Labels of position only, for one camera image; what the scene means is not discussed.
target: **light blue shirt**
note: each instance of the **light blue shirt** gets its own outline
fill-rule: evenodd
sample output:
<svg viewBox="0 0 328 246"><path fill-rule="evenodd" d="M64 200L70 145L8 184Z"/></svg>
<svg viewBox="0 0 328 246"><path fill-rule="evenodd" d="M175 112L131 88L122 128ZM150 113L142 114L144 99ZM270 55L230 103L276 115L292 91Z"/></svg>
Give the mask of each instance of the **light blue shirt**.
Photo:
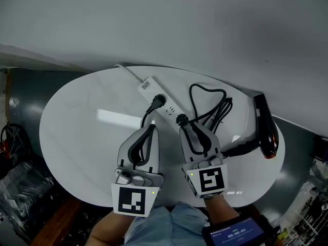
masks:
<svg viewBox="0 0 328 246"><path fill-rule="evenodd" d="M172 212L165 207L153 209L148 218L137 217L125 235L125 245L205 246L203 227L208 218L200 210L179 202Z"/></svg>

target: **white power strip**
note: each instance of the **white power strip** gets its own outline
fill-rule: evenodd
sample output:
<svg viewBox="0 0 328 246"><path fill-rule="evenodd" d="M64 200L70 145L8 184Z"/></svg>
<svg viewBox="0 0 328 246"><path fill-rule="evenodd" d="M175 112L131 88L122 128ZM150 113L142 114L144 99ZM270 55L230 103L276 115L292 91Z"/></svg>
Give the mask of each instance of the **white power strip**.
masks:
<svg viewBox="0 0 328 246"><path fill-rule="evenodd" d="M184 114L182 109L176 102L165 92L163 88L152 78L148 77L139 87L138 91L151 104L156 95L163 95L166 103L163 107L156 111L171 125L171 127L179 134L180 126L176 123L176 118L180 114Z"/></svg>

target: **black hair dryer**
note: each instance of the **black hair dryer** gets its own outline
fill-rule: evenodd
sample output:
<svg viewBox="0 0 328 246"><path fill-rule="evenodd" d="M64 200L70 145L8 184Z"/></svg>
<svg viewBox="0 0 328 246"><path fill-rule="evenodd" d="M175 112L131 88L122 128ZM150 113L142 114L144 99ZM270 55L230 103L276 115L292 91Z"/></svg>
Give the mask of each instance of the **black hair dryer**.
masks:
<svg viewBox="0 0 328 246"><path fill-rule="evenodd" d="M276 124L263 93L253 97L256 114L256 137L244 144L222 152L224 157L241 156L261 148L265 158L274 158L279 145L279 135Z"/></svg>

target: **digital display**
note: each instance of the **digital display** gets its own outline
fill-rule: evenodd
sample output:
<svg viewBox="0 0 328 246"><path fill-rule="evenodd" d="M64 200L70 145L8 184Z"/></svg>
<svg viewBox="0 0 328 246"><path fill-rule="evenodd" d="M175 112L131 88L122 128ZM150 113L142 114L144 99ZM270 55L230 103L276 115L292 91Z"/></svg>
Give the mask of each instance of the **digital display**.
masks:
<svg viewBox="0 0 328 246"><path fill-rule="evenodd" d="M248 218L230 227L211 232L210 235L215 246L237 246L243 245L263 233L264 231L259 225L252 218Z"/></svg>

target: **person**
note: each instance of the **person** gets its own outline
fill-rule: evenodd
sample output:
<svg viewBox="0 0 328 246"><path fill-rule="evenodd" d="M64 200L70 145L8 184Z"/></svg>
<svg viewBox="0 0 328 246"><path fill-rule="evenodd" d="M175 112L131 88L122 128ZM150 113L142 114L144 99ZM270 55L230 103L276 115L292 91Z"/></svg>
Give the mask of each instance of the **person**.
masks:
<svg viewBox="0 0 328 246"><path fill-rule="evenodd" d="M211 222L217 224L239 216L222 195L205 199ZM209 226L199 209L179 202L170 212L154 208L148 218L109 213L93 228L86 246L206 245L201 231Z"/></svg>

